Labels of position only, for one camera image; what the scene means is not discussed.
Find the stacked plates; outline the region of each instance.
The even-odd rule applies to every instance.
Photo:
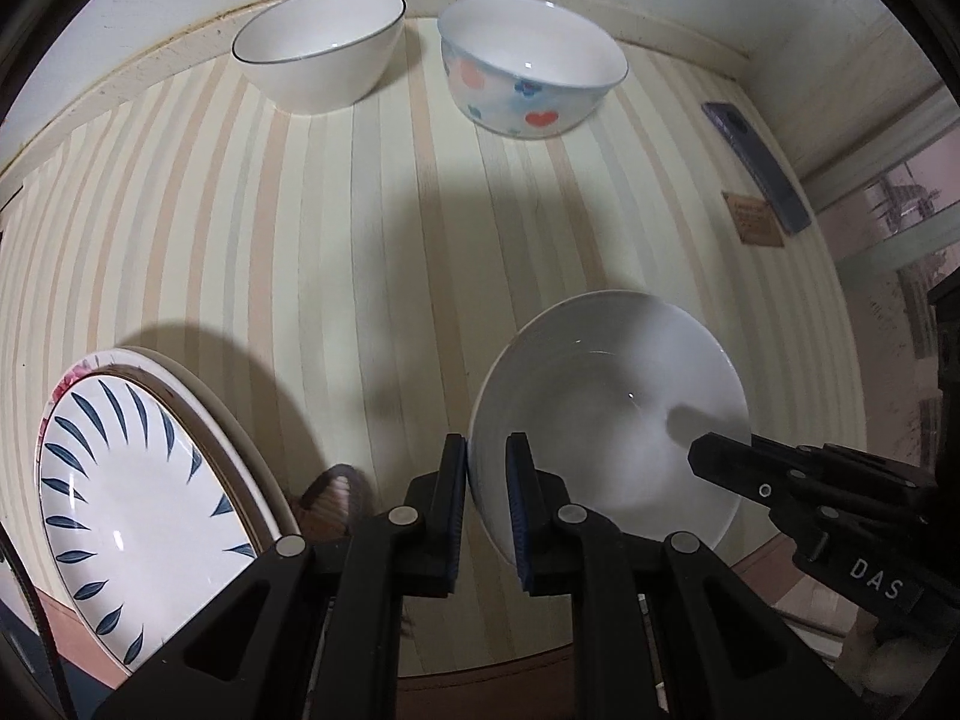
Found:
[[[223,404],[143,349],[97,352],[64,375],[40,423],[37,488],[64,586],[128,671],[298,531]]]

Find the striped tablecloth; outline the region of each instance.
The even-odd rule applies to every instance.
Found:
[[[744,247],[721,191],[756,194],[700,112],[733,82],[625,47],[632,71],[562,138],[477,129],[445,89],[433,20],[407,23],[378,91],[290,117],[222,56],[75,130],[3,213],[0,514],[35,582],[69,603],[40,527],[37,423],[61,370],[134,343],[222,397],[287,490],[349,463],[381,506],[466,432],[518,327],[585,290],[649,290],[698,317],[743,380],[752,426],[864,445],[856,351],[816,225]],[[776,153],[779,148],[769,141]],[[771,533],[745,508],[730,560]],[[412,600],[402,673],[569,637],[528,599],[473,512],[446,601]]]

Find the screw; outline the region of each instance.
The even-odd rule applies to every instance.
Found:
[[[557,509],[557,517],[560,517],[560,522],[568,525],[579,525],[587,519],[587,510],[575,503],[568,503]]]
[[[303,536],[284,536],[277,541],[277,555],[280,557],[296,557],[306,549]]]
[[[418,518],[419,512],[412,506],[397,506],[390,509],[390,514],[387,514],[390,522],[400,526],[413,525]]]
[[[700,540],[697,536],[694,536],[693,533],[679,531],[678,533],[674,533],[673,536],[670,536],[670,546],[677,550],[677,552],[692,555],[700,549]]]

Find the plate with blue leaf pattern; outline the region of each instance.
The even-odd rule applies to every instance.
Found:
[[[223,447],[155,392],[121,367],[74,368],[37,450],[56,568],[80,618],[128,671],[277,535],[224,476]]]

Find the red heart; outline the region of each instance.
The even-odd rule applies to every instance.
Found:
[[[524,118],[530,127],[547,127],[547,124],[553,124],[560,119],[560,114],[556,111],[531,111]]]
[[[486,85],[483,74],[472,62],[461,61],[460,78],[464,79],[464,84],[470,89],[483,89]]]

